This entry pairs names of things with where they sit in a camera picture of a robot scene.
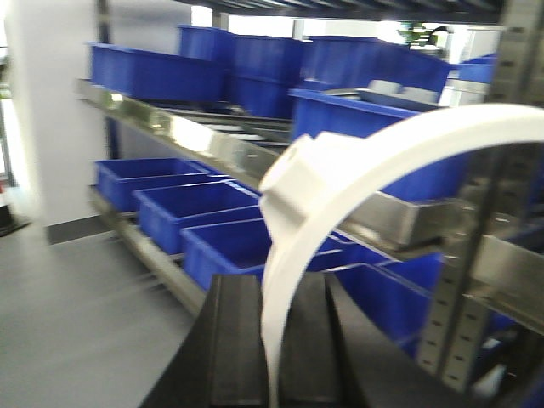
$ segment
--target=metal shelf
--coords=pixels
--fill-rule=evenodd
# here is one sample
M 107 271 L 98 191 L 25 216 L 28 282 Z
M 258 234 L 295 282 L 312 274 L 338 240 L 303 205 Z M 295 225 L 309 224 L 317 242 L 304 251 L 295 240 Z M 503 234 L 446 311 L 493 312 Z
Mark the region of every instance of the metal shelf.
M 117 212 L 93 186 L 89 189 L 89 197 L 104 223 L 123 239 L 133 254 L 159 278 L 187 310 L 197 315 L 204 303 L 204 291 L 170 256 L 142 234 L 130 221 L 130 217 Z
M 544 257 L 486 235 L 467 296 L 544 335 Z
M 290 122 L 255 116 L 217 115 L 192 110 L 158 108 L 79 81 L 79 91 L 107 116 L 136 127 L 151 138 L 257 189 L 261 178 L 288 143 Z M 249 142 L 215 129 L 233 126 L 263 135 L 269 143 Z M 412 203 L 376 193 L 341 226 L 340 232 L 397 259 L 439 251 L 437 240 L 448 229 L 463 225 L 455 200 Z
M 176 0 L 219 13 L 496 24 L 502 0 Z

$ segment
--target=metal post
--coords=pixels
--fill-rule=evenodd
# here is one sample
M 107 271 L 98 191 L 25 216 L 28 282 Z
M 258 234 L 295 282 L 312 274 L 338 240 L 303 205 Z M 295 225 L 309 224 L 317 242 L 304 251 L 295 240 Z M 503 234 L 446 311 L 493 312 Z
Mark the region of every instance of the metal post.
M 229 30 L 229 15 L 226 13 L 221 13 L 220 11 L 217 11 L 217 10 L 213 10 L 212 26 L 228 31 Z
M 542 0 L 507 3 L 502 18 L 506 30 L 488 102 L 530 103 L 526 95 L 532 91 L 528 90 L 542 89 L 536 86 L 541 73 L 531 73 L 539 60 L 543 11 Z M 445 265 L 418 354 L 423 368 L 458 391 L 466 391 L 470 385 L 489 324 L 490 311 L 462 296 L 481 235 L 490 228 L 497 232 L 505 225 L 509 229 L 520 225 L 540 152 L 534 146 L 481 151 L 473 158 L 473 168 L 461 190 L 462 208 L 472 213 L 473 223 L 445 239 Z
M 101 43 L 111 42 L 110 8 L 108 0 L 96 0 L 98 34 Z M 106 144 L 109 159 L 120 158 L 117 122 L 109 117 L 105 118 Z

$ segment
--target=storage rack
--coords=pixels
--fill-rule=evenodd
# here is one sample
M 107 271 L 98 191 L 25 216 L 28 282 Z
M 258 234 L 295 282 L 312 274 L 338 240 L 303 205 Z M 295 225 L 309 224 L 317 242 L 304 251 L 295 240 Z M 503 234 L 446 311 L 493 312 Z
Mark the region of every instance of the storage rack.
M 107 14 L 107 1 L 99 0 L 98 3 L 99 14 L 103 17 Z M 212 8 L 215 22 L 221 14 L 238 14 L 496 24 L 502 13 L 501 22 L 506 27 L 506 34 L 501 42 L 497 73 L 487 100 L 544 105 L 539 94 L 544 65 L 541 47 L 544 2 L 540 0 L 511 0 L 504 5 L 491 0 L 189 0 L 184 3 Z M 100 37 L 107 41 L 107 25 L 104 23 L 107 19 L 101 18 L 100 21 Z M 452 85 L 473 88 L 461 81 Z M 184 156 L 209 164 L 253 188 L 258 186 L 258 181 L 281 148 L 271 150 L 234 140 L 210 130 L 206 123 L 249 122 L 280 132 L 288 129 L 288 124 L 282 121 L 188 111 L 173 113 L 96 88 L 85 81 L 79 82 L 79 88 L 83 98 L 99 107 L 109 118 L 136 127 Z M 195 131 L 208 134 L 209 149 L 194 148 L 190 135 Z M 440 249 L 445 253 L 445 268 L 434 294 L 418 361 L 422 367 L 460 391 L 465 391 L 470 385 L 490 309 L 509 315 L 531 330 L 544 334 L 544 310 L 540 293 L 536 290 L 543 286 L 538 268 L 544 259 L 513 243 L 484 236 L 487 233 L 506 237 L 524 227 L 524 198 L 536 163 L 541 159 L 540 154 L 531 153 L 535 150 L 533 146 L 529 149 L 522 147 L 513 153 L 500 149 L 479 152 L 475 155 L 477 165 L 469 172 L 457 199 L 414 205 L 376 194 L 340 226 L 341 231 L 357 241 L 370 243 L 400 259 L 434 251 L 439 248 L 433 243 L 434 238 L 444 238 Z M 523 172 L 519 171 L 520 163 L 523 163 Z M 141 235 L 129 221 L 130 216 L 116 213 L 94 191 L 92 198 L 106 223 L 191 311 L 196 312 L 204 295 L 183 271 L 179 271 L 176 261 Z M 437 218 L 447 221 L 437 225 Z M 493 263 L 490 254 L 497 248 L 504 250 L 504 259 L 523 263 L 527 269 L 518 269 L 516 273 L 507 269 L 506 263 Z M 515 279 L 520 279 L 523 284 L 513 286 Z

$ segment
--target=white wall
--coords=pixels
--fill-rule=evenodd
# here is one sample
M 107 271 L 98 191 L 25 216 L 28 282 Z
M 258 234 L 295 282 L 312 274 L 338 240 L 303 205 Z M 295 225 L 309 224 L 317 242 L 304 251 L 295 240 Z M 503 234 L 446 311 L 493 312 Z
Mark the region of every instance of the white wall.
M 377 37 L 379 21 L 327 20 L 325 36 Z
M 111 42 L 161 53 L 178 52 L 178 25 L 191 23 L 191 6 L 173 0 L 109 0 Z
M 45 225 L 94 214 L 86 186 L 105 156 L 103 121 L 78 101 L 74 82 L 87 73 L 83 43 L 96 36 L 93 0 L 13 0 L 6 14 L 11 80 L 21 145 Z

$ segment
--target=metal frame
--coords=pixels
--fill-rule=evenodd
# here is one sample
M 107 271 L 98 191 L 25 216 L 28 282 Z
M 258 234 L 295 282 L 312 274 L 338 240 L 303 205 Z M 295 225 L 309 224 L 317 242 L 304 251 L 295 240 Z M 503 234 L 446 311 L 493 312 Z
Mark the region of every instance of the metal frame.
M 99 21 L 103 25 L 101 30 L 105 30 L 107 0 L 98 2 L 105 5 L 105 9 L 99 8 Z M 405 3 L 403 5 L 395 0 L 184 0 L 184 3 L 212 8 L 215 26 L 224 26 L 226 14 L 479 24 L 496 24 L 500 14 L 494 3 L 486 0 L 466 0 L 465 3 L 471 3 L 476 8 L 470 11 L 460 7 L 459 2 L 427 0 L 414 0 L 413 3 L 419 4 L 417 8 L 407 8 Z M 496 76 L 489 89 L 488 101 L 544 106 L 543 10 L 543 0 L 510 0 L 504 7 L 503 25 L 507 29 L 501 42 Z M 468 86 L 468 91 L 477 93 L 488 91 L 486 86 L 475 88 L 473 84 L 458 80 L 450 81 L 450 85 L 456 89 Z M 214 132 L 206 124 L 263 125 L 272 133 L 285 131 L 289 126 L 285 121 L 265 121 L 248 116 L 217 116 L 190 111 L 176 114 L 120 93 L 93 87 L 85 81 L 79 82 L 79 88 L 91 105 L 105 112 L 110 123 L 118 120 L 143 130 L 184 156 L 211 165 L 253 188 L 257 188 L 278 153 Z M 191 138 L 197 133 L 198 138 Z M 116 145 L 111 142 L 109 145 L 110 151 L 115 152 Z M 519 170 L 519 158 L 524 162 L 523 171 Z M 470 173 L 458 200 L 414 205 L 393 197 L 376 195 L 341 226 L 342 232 L 357 241 L 370 242 L 400 259 L 428 251 L 444 251 L 445 265 L 433 295 L 418 362 L 459 391 L 466 391 L 473 379 L 473 364 L 485 335 L 490 309 L 511 315 L 539 332 L 542 330 L 538 316 L 531 314 L 526 304 L 517 303 L 516 298 L 508 293 L 508 287 L 501 286 L 504 276 L 501 269 L 491 271 L 498 277 L 482 272 L 482 265 L 487 265 L 485 259 L 489 251 L 487 246 L 490 245 L 490 238 L 482 240 L 483 234 L 504 235 L 523 224 L 525 214 L 520 209 L 524 208 L 530 178 L 540 159 L 540 151 L 537 153 L 531 148 L 520 148 L 514 152 L 505 149 L 480 152 L 475 158 L 478 166 Z M 128 247 L 165 281 L 182 302 L 188 304 L 192 311 L 197 311 L 203 294 L 195 290 L 194 282 L 180 273 L 178 265 L 141 235 L 127 219 L 107 207 L 107 203 L 101 201 L 96 193 L 92 195 L 94 205 L 105 222 L 117 231 Z M 434 240 L 440 237 L 444 238 L 445 244 L 436 246 Z M 532 259 L 527 261 L 529 263 L 538 264 L 541 261 L 539 259 L 537 262 L 532 255 L 527 258 Z
M 534 61 L 543 12 L 541 0 L 507 3 L 503 18 L 506 30 L 488 102 L 530 105 L 532 99 L 526 98 L 525 90 L 542 90 L 541 73 L 535 71 Z M 423 368 L 458 391 L 466 391 L 474 380 L 474 363 L 490 321 L 489 308 L 462 296 L 470 285 L 482 234 L 505 234 L 522 225 L 540 161 L 541 149 L 534 145 L 482 151 L 476 155 L 462 188 L 461 198 L 472 204 L 474 224 L 464 235 L 446 238 L 445 266 L 433 294 L 418 355 Z
M 254 189 L 280 155 L 270 147 L 287 145 L 277 133 L 288 132 L 288 121 L 165 110 L 88 81 L 80 80 L 78 86 L 83 98 L 108 117 L 142 130 L 180 154 L 215 167 Z M 247 128 L 271 142 L 257 145 L 209 127 L 217 124 Z M 451 201 L 411 203 L 376 193 L 340 230 L 356 241 L 370 242 L 395 258 L 414 258 L 437 251 L 434 241 L 450 227 L 463 225 L 464 218 L 460 218 L 456 208 Z
M 500 7 L 483 0 L 470 0 L 472 7 L 462 2 L 445 0 L 414 0 L 411 5 L 399 0 L 176 1 L 206 6 L 225 14 L 295 18 L 434 21 L 495 25 L 500 17 Z

